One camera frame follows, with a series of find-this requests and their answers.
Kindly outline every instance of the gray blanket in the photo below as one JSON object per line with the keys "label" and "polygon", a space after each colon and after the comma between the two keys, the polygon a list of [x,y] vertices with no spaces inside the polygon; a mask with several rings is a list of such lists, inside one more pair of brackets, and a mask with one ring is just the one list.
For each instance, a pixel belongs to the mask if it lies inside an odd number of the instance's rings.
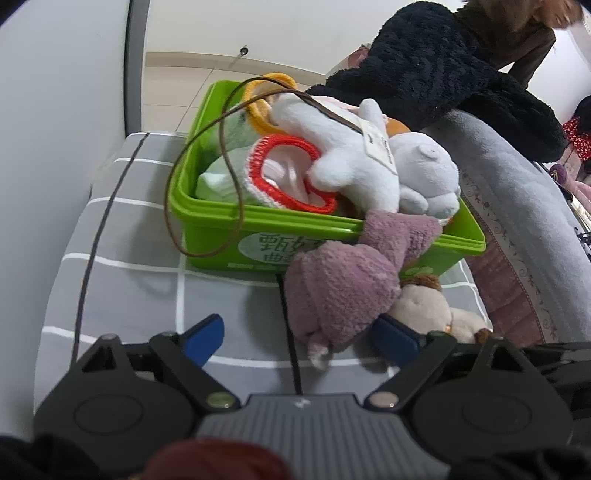
{"label": "gray blanket", "polygon": [[560,339],[591,339],[591,262],[574,232],[578,221],[550,176],[468,113],[448,113],[424,132],[448,150],[491,203],[525,259]]}

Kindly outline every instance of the white stripe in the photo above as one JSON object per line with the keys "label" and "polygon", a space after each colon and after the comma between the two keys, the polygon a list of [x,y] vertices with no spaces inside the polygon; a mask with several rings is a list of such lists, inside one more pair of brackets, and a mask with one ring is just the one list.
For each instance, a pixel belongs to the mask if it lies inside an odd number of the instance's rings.
{"label": "white stripe", "polygon": [[[59,335],[60,337],[69,338],[71,340],[74,339],[74,332],[59,327],[43,327],[43,333],[52,333],[54,335]],[[92,345],[96,342],[96,338],[91,337],[90,335],[80,335],[80,341]]]}
{"label": "white stripe", "polygon": [[[134,134],[130,134],[128,136],[128,138],[129,137],[132,137],[134,135],[142,135],[142,137],[143,137],[146,133],[148,133],[148,132],[136,132]],[[149,132],[149,133],[150,133],[150,135],[159,135],[161,137],[180,137],[180,138],[187,138],[187,135],[186,134],[176,133],[176,132],[169,132],[169,133],[166,133],[166,132]]]}
{"label": "white stripe", "polygon": [[386,369],[388,378],[392,378],[398,372],[400,372],[400,367],[397,367],[396,365],[388,365],[388,368]]}
{"label": "white stripe", "polygon": [[[64,338],[73,339],[74,332],[59,327],[43,327],[43,333],[50,333],[52,335],[59,335]],[[90,335],[80,335],[80,341],[83,343],[93,344],[97,341],[95,337]],[[352,365],[367,365],[377,364],[383,362],[381,358],[345,358],[340,360],[331,360],[331,367],[350,367]],[[207,363],[217,365],[227,365],[229,367],[250,367],[250,368],[291,368],[290,361],[274,361],[274,360],[246,360],[243,358],[231,358],[228,356],[212,355]],[[312,367],[312,363],[308,360],[298,361],[300,367]]]}
{"label": "white stripe", "polygon": [[174,313],[174,324],[177,332],[183,333],[184,328],[184,286],[185,286],[185,268],[187,267],[187,257],[183,254],[178,256],[178,272],[177,272],[177,298]]}
{"label": "white stripe", "polygon": [[445,288],[454,288],[454,287],[470,287],[470,288],[476,288],[476,285],[473,283],[470,283],[468,281],[457,281],[455,283],[447,283],[445,285],[441,285],[441,287],[443,289]]}
{"label": "white stripe", "polygon": [[[99,197],[96,199],[92,199],[87,203],[87,205],[91,205],[92,203],[99,203],[99,202],[108,202],[110,197]],[[115,197],[115,203],[127,203],[129,205],[141,205],[144,207],[152,207],[157,208],[159,210],[164,210],[164,206],[160,205],[159,203],[153,202],[145,202],[143,200],[132,200],[132,199],[124,199],[121,197]]]}
{"label": "white stripe", "polygon": [[[331,367],[352,367],[354,365],[369,365],[383,362],[382,358],[342,358],[338,360],[331,360],[329,365]],[[227,356],[213,355],[208,363],[211,362],[217,365],[227,365],[229,367],[250,367],[250,368],[291,368],[289,360],[246,360],[243,358],[230,358]],[[312,362],[309,360],[299,360],[298,365],[303,368],[312,367]]]}
{"label": "white stripe", "polygon": [[[62,257],[62,261],[70,260],[70,259],[77,259],[77,260],[88,260],[90,258],[89,254],[81,254],[81,253],[70,253],[66,254]],[[95,262],[100,263],[102,265],[107,265],[108,267],[118,267],[118,268],[125,268],[127,270],[139,270],[143,272],[155,272],[155,273],[177,273],[177,267],[155,267],[153,265],[142,265],[137,263],[129,263],[129,262],[120,262],[118,260],[111,260],[110,258],[95,256]],[[221,282],[226,283],[234,283],[236,285],[246,285],[248,287],[268,287],[268,288],[278,288],[279,285],[277,282],[270,282],[270,281],[260,281],[260,280],[243,280],[241,278],[231,278],[231,277],[221,277],[218,275],[212,275],[203,272],[195,272],[194,270],[185,270],[187,275],[192,275],[194,277],[199,278],[206,278],[208,280],[218,280]]]}
{"label": "white stripe", "polygon": [[[70,259],[88,260],[90,259],[89,254],[71,253],[66,254],[62,257],[62,261]],[[109,267],[126,268],[127,270],[140,270],[143,272],[155,272],[155,273],[176,273],[178,268],[175,267],[155,267],[153,265],[141,265],[136,263],[120,262],[118,260],[111,260],[109,258],[95,256],[95,262]]]}
{"label": "white stripe", "polygon": [[[464,277],[467,280],[468,275],[466,275],[466,271],[464,270],[464,266],[462,265],[464,263],[464,260],[460,260],[458,263],[460,265],[460,270],[462,271],[462,273],[464,274]],[[486,324],[490,328],[492,328],[492,322],[491,322],[490,318],[488,318],[488,315],[484,311],[484,308],[480,305],[480,295],[478,294],[478,288],[476,287],[476,285],[474,285],[471,288],[471,290],[472,290],[472,293],[474,294],[474,299],[476,300],[476,305],[478,306],[478,310],[480,312],[480,315],[482,316],[482,319],[486,322]]]}
{"label": "white stripe", "polygon": [[[131,160],[131,158],[129,157],[119,157],[116,160],[113,160],[113,163],[116,163],[118,161],[129,161]],[[160,161],[160,160],[152,160],[151,158],[136,158],[134,160],[134,163],[153,163],[155,165],[166,165],[167,167],[172,167],[174,165],[174,163],[169,162],[169,161]]]}

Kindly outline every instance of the person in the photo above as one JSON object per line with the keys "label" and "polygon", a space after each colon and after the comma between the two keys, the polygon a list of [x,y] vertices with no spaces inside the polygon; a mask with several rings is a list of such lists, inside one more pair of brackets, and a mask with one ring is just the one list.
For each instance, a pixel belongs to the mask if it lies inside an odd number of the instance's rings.
{"label": "person", "polygon": [[509,74],[527,88],[556,41],[553,29],[582,21],[583,10],[577,0],[467,0],[456,18],[488,51],[493,67],[513,63]]}

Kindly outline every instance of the brown cord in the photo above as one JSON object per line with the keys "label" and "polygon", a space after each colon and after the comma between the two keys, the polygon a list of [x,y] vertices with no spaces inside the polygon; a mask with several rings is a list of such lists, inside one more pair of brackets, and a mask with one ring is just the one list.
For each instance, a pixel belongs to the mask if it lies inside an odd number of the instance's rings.
{"label": "brown cord", "polygon": [[[272,92],[261,93],[260,95],[256,95],[256,96],[236,105],[235,107],[231,108],[230,110],[228,110],[228,106],[230,105],[230,102],[232,101],[232,98],[234,97],[236,92],[238,92],[247,83],[254,82],[255,80],[264,80],[266,82],[276,83],[277,85],[282,86],[283,90],[273,90]],[[188,142],[185,143],[185,146],[180,151],[176,160],[174,161],[173,166],[170,169],[168,179],[166,180],[166,187],[164,189],[164,221],[166,223],[166,230],[168,230],[168,234],[170,235],[170,238],[173,241],[173,244],[176,247],[176,249],[179,252],[181,252],[183,255],[186,255],[187,257],[191,257],[191,258],[214,257],[215,255],[223,252],[226,248],[230,247],[234,243],[234,241],[236,240],[238,235],[240,234],[240,230],[242,229],[242,225],[244,224],[244,207],[245,207],[245,205],[244,205],[244,198],[242,196],[242,187],[241,187],[240,181],[238,180],[238,177],[236,175],[236,171],[234,170],[234,168],[232,167],[232,165],[230,163],[230,158],[228,157],[228,151],[226,149],[226,144],[225,144],[224,137],[223,137],[224,120],[225,120],[225,118],[227,118],[231,114],[239,112],[240,110],[243,110],[251,103],[257,102],[259,100],[263,100],[265,98],[268,98],[272,95],[277,95],[279,93],[295,93],[302,101],[304,101],[305,103],[307,103],[310,106],[315,107],[318,111],[325,114],[330,119],[332,119],[342,125],[345,125],[346,127],[349,127],[350,129],[356,131],[357,133],[360,133],[360,134],[363,133],[362,130],[357,125],[349,122],[345,118],[341,117],[340,115],[338,115],[338,114],[334,113],[333,111],[331,111],[330,109],[326,108],[324,105],[322,105],[318,101],[314,100],[308,93],[289,88],[289,85],[286,85],[284,82],[282,82],[280,80],[275,80],[275,79],[272,79],[269,77],[253,77],[248,80],[244,80],[244,82],[238,84],[236,86],[236,88],[234,88],[232,93],[228,96],[228,98],[226,98],[226,101],[224,102],[223,107],[222,107],[222,114],[219,117],[217,117],[215,120],[212,120],[211,122],[209,122],[205,127],[203,127],[196,134],[194,134],[189,139]],[[169,207],[168,195],[169,195],[169,191],[170,191],[170,184],[172,183],[174,173],[175,173],[180,161],[182,160],[185,153],[187,152],[187,150],[191,147],[191,145],[193,145],[195,140],[197,140],[207,130],[209,130],[211,127],[213,127],[214,125],[216,125],[218,123],[220,124],[220,128],[219,128],[220,151],[222,153],[222,157],[224,159],[224,162],[226,163],[226,167],[228,168],[228,171],[230,172],[230,176],[232,178],[232,183],[234,184],[234,189],[236,190],[236,195],[238,197],[238,221],[236,222],[236,225],[234,226],[234,229],[232,230],[232,232],[228,236],[227,240],[224,243],[222,243],[219,247],[217,247],[216,249],[214,249],[210,252],[204,253],[204,254],[194,254],[194,253],[187,251],[182,246],[181,242],[174,236],[172,224],[170,222],[170,213],[168,211],[168,207]]]}

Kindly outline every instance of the black fuzzy blanket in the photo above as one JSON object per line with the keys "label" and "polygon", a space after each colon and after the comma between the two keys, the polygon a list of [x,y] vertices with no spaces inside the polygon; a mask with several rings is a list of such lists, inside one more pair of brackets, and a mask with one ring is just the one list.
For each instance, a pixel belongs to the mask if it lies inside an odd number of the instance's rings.
{"label": "black fuzzy blanket", "polygon": [[359,68],[340,70],[308,93],[351,105],[373,98],[414,131],[459,108],[528,160],[556,161],[566,139],[553,110],[485,59],[476,38],[447,8],[416,2],[384,24]]}

